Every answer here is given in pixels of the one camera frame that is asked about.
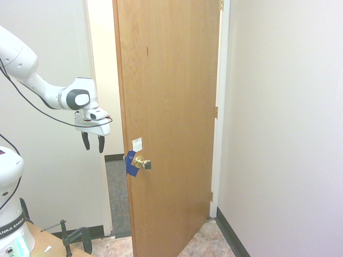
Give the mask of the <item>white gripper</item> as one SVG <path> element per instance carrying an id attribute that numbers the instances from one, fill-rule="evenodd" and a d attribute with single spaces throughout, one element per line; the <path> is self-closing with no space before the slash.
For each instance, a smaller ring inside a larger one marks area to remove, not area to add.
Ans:
<path id="1" fill-rule="evenodd" d="M 86 150 L 90 150 L 90 142 L 88 139 L 88 133 L 98 135 L 99 153 L 103 153 L 105 148 L 105 137 L 110 133 L 110 118 L 103 118 L 100 120 L 83 120 L 80 113 L 77 111 L 74 114 L 74 124 L 78 131 L 81 131 L 82 140 Z"/>

